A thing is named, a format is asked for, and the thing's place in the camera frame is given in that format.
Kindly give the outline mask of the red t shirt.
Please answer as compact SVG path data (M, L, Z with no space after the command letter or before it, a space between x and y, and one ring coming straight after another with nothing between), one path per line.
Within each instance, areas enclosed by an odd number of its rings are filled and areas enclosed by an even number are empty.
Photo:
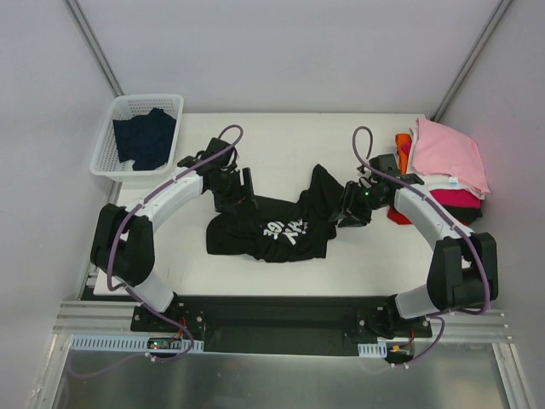
M394 207L389 208L387 218L401 226L411 225L411 221L406 216L398 212Z

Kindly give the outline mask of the pink t shirt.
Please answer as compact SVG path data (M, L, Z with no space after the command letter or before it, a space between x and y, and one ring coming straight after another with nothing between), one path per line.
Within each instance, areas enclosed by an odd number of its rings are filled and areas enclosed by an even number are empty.
M450 127L425 118L416 120L418 141L413 166L423 175L448 175L489 194L485 168L476 142Z

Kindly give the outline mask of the magenta t shirt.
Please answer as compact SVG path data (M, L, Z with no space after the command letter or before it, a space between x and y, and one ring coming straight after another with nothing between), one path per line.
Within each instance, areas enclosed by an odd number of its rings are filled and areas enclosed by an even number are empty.
M444 207L480 208L481 200L466 188L428 187L432 196Z

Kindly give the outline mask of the white plastic laundry basket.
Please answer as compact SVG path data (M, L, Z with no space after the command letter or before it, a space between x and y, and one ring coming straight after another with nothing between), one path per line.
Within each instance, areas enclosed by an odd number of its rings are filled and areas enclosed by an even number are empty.
M122 95L113 100L108 108L98 135L89 171L115 182L145 183L164 179L174 167L174 156L181 129L184 98L177 94L132 94ZM114 135L114 120L130 120L138 115L148 114L153 108L162 109L175 120L173 139L165 164L155 170L134 170L134 160L121 162Z

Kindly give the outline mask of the white t shirt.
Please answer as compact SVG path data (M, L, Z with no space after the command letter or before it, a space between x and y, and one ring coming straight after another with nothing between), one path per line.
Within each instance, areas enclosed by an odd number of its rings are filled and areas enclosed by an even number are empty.
M409 128L409 134L412 136L412 148L410 151L410 167L407 170L408 174L416 174L419 176L425 183L425 185L428 187L442 187L442 188L466 188L471 193L473 193L475 196L477 196L480 200L485 199L485 195L475 188L468 186L464 183L462 183L458 178L454 176L448 176L448 175L423 175L422 173L419 173L413 166L413 157L414 157L414 147L416 146L416 143L418 141L418 131L416 127Z

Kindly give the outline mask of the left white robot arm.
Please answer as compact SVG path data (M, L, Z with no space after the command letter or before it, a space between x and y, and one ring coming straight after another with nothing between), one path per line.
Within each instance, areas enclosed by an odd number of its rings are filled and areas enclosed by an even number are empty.
M172 305L175 292L155 270L155 233L183 205L208 191L218 212L233 213L236 205L254 202L250 170L238 170L236 157L233 143L213 138L205 150L182 159L174 174L144 198L100 210L91 263L150 306L151 322L161 331L175 329L181 312Z

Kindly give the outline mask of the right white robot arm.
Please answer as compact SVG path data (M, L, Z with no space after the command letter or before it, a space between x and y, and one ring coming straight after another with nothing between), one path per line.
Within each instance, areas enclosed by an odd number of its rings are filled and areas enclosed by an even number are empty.
M376 156L360 168L370 175L346 184L330 221L339 227L365 226L373 211L392 206L433 251L426 282L388 297L365 318L367 330L392 339L426 316L447 310L486 311L498 296L495 239L461 224L431 196L419 176L401 173L392 154Z

